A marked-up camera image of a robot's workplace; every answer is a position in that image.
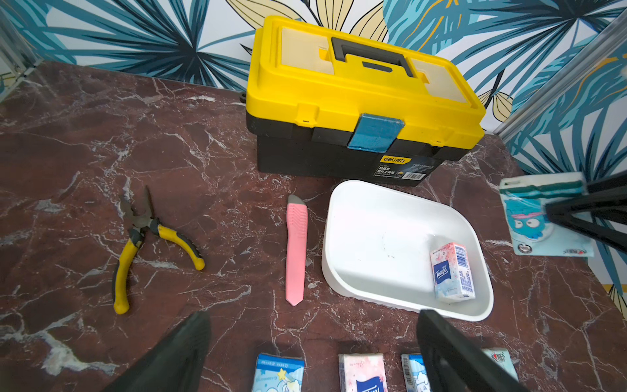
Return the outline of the right aluminium frame post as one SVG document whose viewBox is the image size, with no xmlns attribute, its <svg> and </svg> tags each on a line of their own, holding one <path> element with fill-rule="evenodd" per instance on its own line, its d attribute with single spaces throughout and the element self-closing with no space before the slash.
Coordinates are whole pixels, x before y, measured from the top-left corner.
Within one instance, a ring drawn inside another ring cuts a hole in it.
<svg viewBox="0 0 627 392">
<path fill-rule="evenodd" d="M 626 41 L 626 13 L 602 32 L 585 39 L 549 63 L 514 97 L 513 113 L 493 132 L 509 140 L 536 119 L 569 88 L 609 63 L 612 52 Z"/>
</svg>

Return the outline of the blue white tissue pack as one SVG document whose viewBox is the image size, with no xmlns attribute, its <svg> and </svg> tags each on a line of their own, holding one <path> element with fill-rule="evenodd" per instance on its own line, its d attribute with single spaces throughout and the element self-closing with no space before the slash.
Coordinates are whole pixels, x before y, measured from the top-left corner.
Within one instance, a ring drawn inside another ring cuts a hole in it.
<svg viewBox="0 0 627 392">
<path fill-rule="evenodd" d="M 407 392 L 431 392 L 423 357 L 420 354 L 402 354 L 401 361 Z"/>
</svg>

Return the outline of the white plastic storage box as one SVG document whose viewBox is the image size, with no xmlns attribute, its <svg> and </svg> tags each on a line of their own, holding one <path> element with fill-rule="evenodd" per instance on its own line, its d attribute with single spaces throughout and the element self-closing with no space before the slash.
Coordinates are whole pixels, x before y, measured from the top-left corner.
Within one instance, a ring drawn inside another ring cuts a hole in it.
<svg viewBox="0 0 627 392">
<path fill-rule="evenodd" d="M 435 296 L 430 254 L 448 243 L 466 248 L 475 297 Z M 331 193 L 324 230 L 323 275 L 335 292 L 401 310 L 436 310 L 447 318 L 485 320 L 494 292 L 478 236 L 456 209 L 364 181 Z"/>
</svg>

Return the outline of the teal cartoon tissue pack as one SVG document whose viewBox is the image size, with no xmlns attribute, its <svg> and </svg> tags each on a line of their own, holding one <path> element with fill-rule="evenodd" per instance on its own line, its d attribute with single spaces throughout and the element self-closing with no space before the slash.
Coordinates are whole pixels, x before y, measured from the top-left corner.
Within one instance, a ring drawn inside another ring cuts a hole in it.
<svg viewBox="0 0 627 392">
<path fill-rule="evenodd" d="M 496 364 L 498 364 L 501 368 L 503 368 L 509 375 L 511 375 L 511 377 L 513 377 L 516 381 L 519 380 L 518 374 L 514 367 L 514 363 L 507 349 L 504 349 L 504 348 L 483 349 L 483 352 L 490 359 L 492 359 Z"/>
</svg>

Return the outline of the light blue cartoon tissue pack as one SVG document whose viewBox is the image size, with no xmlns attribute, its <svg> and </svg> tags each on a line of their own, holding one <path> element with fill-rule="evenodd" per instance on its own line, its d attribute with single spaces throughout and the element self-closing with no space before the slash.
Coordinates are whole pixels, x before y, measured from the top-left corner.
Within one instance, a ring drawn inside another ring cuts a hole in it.
<svg viewBox="0 0 627 392">
<path fill-rule="evenodd" d="M 305 361 L 259 354 L 251 390 L 253 392 L 301 392 Z"/>
</svg>

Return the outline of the pink tempo tissue pack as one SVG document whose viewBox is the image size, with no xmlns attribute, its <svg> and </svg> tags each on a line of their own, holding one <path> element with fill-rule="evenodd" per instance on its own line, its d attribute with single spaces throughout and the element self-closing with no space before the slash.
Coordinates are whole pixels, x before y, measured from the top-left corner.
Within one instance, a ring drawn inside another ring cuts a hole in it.
<svg viewBox="0 0 627 392">
<path fill-rule="evenodd" d="M 435 298 L 444 303 L 475 299 L 472 273 L 464 246 L 448 243 L 430 254 Z"/>
<path fill-rule="evenodd" d="M 339 354 L 341 391 L 386 392 L 383 354 Z"/>
</svg>

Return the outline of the pink utility knife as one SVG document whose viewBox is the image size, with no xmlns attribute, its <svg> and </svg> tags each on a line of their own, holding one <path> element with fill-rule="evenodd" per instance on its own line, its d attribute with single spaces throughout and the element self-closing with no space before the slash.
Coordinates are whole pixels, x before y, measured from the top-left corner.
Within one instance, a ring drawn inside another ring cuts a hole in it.
<svg viewBox="0 0 627 392">
<path fill-rule="evenodd" d="M 286 300 L 293 306 L 304 299 L 308 208 L 295 194 L 287 198 Z"/>
</svg>

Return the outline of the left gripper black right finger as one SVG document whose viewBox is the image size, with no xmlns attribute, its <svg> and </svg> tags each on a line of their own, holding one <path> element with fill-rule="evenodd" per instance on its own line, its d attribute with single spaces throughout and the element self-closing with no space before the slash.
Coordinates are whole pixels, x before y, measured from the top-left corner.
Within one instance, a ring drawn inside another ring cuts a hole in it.
<svg viewBox="0 0 627 392">
<path fill-rule="evenodd" d="M 432 391 L 525 391 L 435 310 L 422 310 L 416 336 Z"/>
</svg>

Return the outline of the yellow black toolbox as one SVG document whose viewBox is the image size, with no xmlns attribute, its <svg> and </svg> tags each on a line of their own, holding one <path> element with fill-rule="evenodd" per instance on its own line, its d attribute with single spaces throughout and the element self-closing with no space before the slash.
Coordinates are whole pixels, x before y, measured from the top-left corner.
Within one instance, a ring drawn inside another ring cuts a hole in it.
<svg viewBox="0 0 627 392">
<path fill-rule="evenodd" d="M 452 62 L 270 16 L 246 91 L 261 172 L 416 186 L 483 139 L 486 110 Z"/>
</svg>

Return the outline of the teal green tissue pack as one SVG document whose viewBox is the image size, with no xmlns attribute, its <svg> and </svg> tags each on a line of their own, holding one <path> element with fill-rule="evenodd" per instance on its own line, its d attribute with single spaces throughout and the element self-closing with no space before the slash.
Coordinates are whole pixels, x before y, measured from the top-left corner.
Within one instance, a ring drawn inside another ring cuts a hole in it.
<svg viewBox="0 0 627 392">
<path fill-rule="evenodd" d="M 548 218 L 545 206 L 583 196 L 581 172 L 517 176 L 499 185 L 514 253 L 519 256 L 592 257 L 591 238 L 561 227 Z"/>
</svg>

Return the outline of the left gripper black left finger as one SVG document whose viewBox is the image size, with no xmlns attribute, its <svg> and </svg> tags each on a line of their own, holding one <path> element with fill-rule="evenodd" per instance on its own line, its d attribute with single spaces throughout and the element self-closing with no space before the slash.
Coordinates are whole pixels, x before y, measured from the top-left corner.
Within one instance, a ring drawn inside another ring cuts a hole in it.
<svg viewBox="0 0 627 392">
<path fill-rule="evenodd" d="M 210 315 L 192 313 L 105 391 L 197 391 L 212 337 Z"/>
</svg>

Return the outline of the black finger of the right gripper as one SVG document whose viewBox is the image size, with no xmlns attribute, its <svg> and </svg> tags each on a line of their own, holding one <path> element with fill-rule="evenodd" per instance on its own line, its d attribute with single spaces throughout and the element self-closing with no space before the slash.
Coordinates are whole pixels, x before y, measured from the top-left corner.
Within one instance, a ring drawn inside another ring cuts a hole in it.
<svg viewBox="0 0 627 392">
<path fill-rule="evenodd" d="M 545 206 L 550 222 L 626 253 L 626 171 L 588 184 L 588 194 Z"/>
</svg>

